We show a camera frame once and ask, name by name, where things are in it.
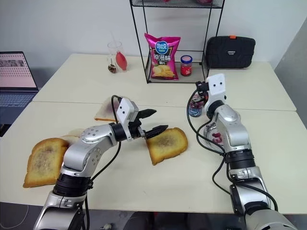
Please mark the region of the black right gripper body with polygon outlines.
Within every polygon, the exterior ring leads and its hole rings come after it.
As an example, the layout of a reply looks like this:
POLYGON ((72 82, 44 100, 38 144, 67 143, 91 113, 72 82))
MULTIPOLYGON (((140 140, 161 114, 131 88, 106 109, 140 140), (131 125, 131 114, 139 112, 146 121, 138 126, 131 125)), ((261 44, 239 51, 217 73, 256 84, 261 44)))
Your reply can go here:
POLYGON ((207 100, 209 98, 209 84, 205 81, 198 81, 195 83, 196 85, 196 89, 197 89, 197 93, 199 94, 199 96, 203 96, 204 94, 207 94, 207 100))

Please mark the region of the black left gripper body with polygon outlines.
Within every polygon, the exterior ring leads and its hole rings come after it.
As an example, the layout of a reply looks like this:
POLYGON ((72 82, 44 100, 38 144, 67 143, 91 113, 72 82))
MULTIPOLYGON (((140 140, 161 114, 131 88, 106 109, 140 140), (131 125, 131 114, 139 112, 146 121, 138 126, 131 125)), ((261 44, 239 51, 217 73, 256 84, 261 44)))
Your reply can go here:
POLYGON ((145 137, 145 131, 141 128, 142 123, 140 121, 143 118, 144 112, 138 112, 134 121, 130 122, 130 134, 133 139, 145 137))

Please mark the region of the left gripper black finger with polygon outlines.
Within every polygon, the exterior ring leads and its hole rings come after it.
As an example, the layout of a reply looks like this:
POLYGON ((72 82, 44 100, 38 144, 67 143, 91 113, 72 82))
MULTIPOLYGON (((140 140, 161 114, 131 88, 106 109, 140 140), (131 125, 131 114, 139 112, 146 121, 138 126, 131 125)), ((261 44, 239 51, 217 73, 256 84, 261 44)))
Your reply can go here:
POLYGON ((138 119, 145 119, 152 116, 157 111, 154 109, 144 109, 138 112, 138 119))
POLYGON ((145 138, 146 139, 154 138, 160 135, 161 133, 163 133, 167 128, 168 128, 168 125, 156 126, 149 131, 145 131, 145 138))

